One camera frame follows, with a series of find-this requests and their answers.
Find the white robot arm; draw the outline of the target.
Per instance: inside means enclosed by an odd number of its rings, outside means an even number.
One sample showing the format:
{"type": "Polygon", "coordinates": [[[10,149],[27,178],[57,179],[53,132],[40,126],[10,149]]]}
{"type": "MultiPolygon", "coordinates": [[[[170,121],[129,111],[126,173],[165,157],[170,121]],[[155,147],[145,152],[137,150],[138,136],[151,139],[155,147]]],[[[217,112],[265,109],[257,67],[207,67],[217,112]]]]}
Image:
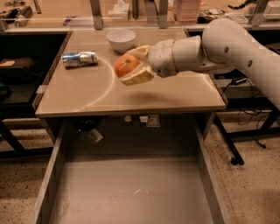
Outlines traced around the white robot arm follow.
{"type": "Polygon", "coordinates": [[[261,45],[233,20],[216,19],[201,36],[162,40],[128,54],[140,64],[120,79],[126,86],[150,81],[156,75],[167,78],[184,71],[237,69],[280,109],[280,55],[261,45]]]}

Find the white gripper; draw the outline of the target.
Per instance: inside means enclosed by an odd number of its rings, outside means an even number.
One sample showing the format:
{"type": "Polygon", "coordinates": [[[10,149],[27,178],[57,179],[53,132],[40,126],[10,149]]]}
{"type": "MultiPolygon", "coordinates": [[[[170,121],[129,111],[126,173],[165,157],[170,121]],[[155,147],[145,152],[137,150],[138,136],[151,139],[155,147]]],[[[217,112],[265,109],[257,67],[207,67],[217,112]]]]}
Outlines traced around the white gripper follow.
{"type": "Polygon", "coordinates": [[[167,39],[156,43],[153,47],[150,45],[141,45],[127,51],[127,54],[133,55],[143,62],[148,61],[150,66],[137,66],[132,72],[124,75],[120,79],[121,83],[126,86],[142,84],[151,81],[156,73],[162,78],[175,76],[177,71],[172,55],[174,43],[175,41],[173,39],[167,39]]]}

